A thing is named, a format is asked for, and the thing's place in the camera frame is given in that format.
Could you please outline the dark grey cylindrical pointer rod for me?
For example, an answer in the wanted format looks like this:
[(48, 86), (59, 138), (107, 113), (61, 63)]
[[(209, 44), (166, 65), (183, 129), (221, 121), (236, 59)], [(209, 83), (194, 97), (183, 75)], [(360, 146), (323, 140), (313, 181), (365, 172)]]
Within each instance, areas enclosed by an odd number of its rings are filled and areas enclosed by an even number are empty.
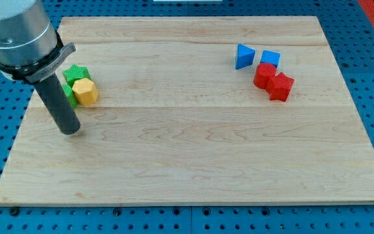
[(72, 135), (80, 129), (81, 123), (55, 74), (36, 83), (34, 88), (62, 134)]

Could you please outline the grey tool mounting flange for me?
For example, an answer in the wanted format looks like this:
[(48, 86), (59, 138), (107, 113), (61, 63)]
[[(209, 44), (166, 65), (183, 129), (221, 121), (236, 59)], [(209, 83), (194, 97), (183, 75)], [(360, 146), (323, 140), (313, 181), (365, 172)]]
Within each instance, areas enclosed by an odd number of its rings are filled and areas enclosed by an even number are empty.
[(40, 81), (54, 75), (56, 69), (66, 58), (76, 51), (75, 44), (70, 42), (64, 45), (59, 33), (56, 33), (56, 47), (41, 60), (28, 65), (10, 66), (0, 62), (0, 71), (12, 81), (23, 81), (28, 85), (35, 85)]

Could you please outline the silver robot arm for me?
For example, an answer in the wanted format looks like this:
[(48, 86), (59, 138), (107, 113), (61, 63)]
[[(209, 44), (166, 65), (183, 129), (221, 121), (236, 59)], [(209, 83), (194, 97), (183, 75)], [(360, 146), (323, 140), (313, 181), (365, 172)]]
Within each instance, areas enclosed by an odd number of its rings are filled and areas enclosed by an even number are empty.
[(8, 79), (33, 85), (60, 132), (80, 129), (56, 69), (75, 51), (63, 44), (39, 0), (0, 0), (0, 70)]

